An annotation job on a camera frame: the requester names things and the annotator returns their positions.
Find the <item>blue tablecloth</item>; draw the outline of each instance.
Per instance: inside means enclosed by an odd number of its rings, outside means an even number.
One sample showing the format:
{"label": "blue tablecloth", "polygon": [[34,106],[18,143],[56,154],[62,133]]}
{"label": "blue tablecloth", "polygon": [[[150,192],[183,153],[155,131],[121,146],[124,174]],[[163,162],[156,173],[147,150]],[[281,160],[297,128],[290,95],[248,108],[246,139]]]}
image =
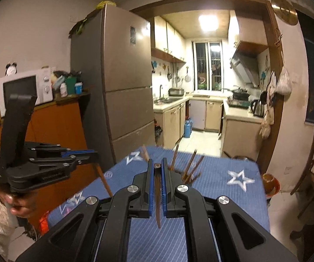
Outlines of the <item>blue tablecloth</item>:
{"label": "blue tablecloth", "polygon": [[[147,147],[147,150],[154,163],[161,162],[164,157],[167,158],[169,164],[172,161],[172,150],[159,147]],[[193,166],[199,157],[196,155]],[[179,152],[175,162],[176,169],[183,169],[190,158],[190,153]],[[136,151],[107,171],[105,178],[111,191],[115,193],[130,185],[134,175],[146,170],[147,163],[140,157],[140,152]],[[195,174],[198,171],[202,171],[202,175],[193,183],[192,187],[206,197],[228,196],[269,231],[264,188],[255,163],[206,156]],[[53,210],[48,217],[49,227],[55,225],[88,196],[96,196],[99,199],[108,197],[101,179],[93,181]],[[161,216],[162,227],[158,229],[155,212],[152,216],[150,219],[131,220],[128,261],[187,261],[184,220],[182,218],[166,219]]]}

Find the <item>kitchen sink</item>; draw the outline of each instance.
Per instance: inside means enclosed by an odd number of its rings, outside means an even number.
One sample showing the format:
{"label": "kitchen sink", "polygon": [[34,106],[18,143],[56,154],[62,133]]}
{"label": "kitchen sink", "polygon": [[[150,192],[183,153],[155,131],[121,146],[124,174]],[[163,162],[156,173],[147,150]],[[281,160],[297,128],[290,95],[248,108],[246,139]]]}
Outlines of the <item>kitchen sink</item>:
{"label": "kitchen sink", "polygon": [[161,105],[161,104],[169,104],[169,103],[173,103],[175,101],[178,101],[178,100],[172,100],[170,98],[164,98],[164,99],[161,99],[161,100],[155,100],[154,104],[159,104],[159,105]]}

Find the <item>golden round plate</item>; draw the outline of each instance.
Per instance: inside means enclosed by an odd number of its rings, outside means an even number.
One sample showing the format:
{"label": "golden round plate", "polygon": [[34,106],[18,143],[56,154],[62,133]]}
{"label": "golden round plate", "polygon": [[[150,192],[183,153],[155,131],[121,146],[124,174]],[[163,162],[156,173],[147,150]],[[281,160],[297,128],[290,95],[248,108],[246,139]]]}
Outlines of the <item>golden round plate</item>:
{"label": "golden round plate", "polygon": [[271,6],[275,14],[289,25],[298,23],[297,11],[287,0],[271,0]]}

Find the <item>electric kettle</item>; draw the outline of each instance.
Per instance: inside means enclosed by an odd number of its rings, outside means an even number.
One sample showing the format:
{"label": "electric kettle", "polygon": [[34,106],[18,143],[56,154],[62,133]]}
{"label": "electric kettle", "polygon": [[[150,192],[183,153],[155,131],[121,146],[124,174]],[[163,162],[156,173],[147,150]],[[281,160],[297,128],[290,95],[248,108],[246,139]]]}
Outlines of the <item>electric kettle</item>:
{"label": "electric kettle", "polygon": [[250,104],[250,109],[254,116],[264,117],[265,105],[261,100],[253,100]]}

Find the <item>person's arm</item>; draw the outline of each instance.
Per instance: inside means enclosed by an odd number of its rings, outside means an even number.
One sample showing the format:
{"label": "person's arm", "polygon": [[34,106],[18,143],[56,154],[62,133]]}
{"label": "person's arm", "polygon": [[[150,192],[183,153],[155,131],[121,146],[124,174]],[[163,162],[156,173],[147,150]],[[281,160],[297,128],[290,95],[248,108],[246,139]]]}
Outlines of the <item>person's arm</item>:
{"label": "person's arm", "polygon": [[[24,194],[22,197],[12,196],[8,192],[7,185],[0,185],[0,255],[7,260],[10,237],[16,225],[11,215],[21,218],[29,218],[36,209],[36,192]],[[8,211],[5,207],[8,203],[12,208]]]}

